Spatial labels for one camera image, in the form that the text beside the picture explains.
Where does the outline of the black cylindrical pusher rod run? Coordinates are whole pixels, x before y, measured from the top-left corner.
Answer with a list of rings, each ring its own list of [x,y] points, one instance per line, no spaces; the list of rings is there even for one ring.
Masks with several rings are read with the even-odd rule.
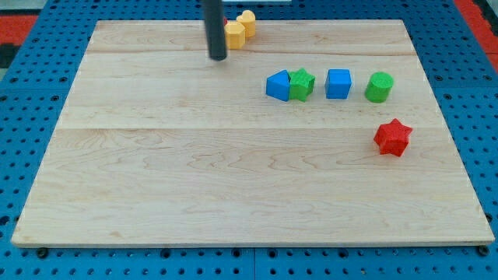
[[[203,0],[202,8],[209,57],[222,61],[227,57],[222,1]]]

